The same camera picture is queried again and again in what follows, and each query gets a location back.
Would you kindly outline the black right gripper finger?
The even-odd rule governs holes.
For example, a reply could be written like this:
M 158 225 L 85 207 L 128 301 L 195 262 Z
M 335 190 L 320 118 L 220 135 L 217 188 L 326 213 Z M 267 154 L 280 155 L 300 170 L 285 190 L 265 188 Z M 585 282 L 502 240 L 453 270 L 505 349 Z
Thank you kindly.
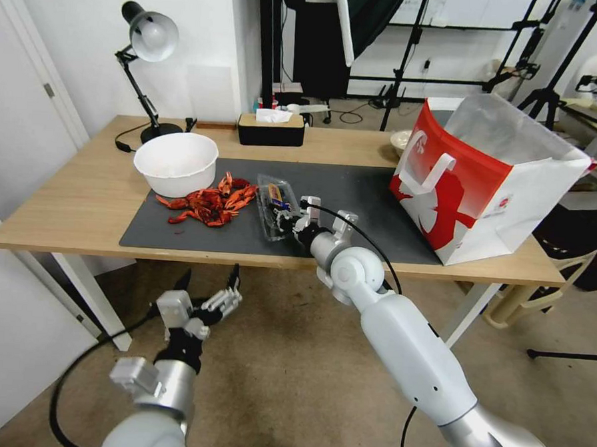
M 308 226 L 308 215 L 300 212 L 293 212 L 286 209 L 273 209 L 275 222 L 299 222 L 304 227 Z
M 272 238 L 298 239 L 304 225 L 299 222 L 276 222 L 271 230 Z

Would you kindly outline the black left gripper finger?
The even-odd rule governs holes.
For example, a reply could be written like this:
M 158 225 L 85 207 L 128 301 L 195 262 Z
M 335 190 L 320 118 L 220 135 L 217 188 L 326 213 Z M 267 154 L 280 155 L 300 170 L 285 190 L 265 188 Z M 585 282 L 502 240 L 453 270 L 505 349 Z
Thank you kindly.
M 187 298 L 188 295 L 188 287 L 192 277 L 192 270 L 190 268 L 187 269 L 185 273 L 181 275 L 180 278 L 174 284 L 174 287 L 169 291 L 172 297 L 182 297 Z
M 228 317 L 241 303 L 243 297 L 239 291 L 240 264 L 235 264 L 227 281 L 227 286 L 214 293 L 200 306 L 194 306 L 189 317 L 188 334 L 209 337 L 213 325 Z

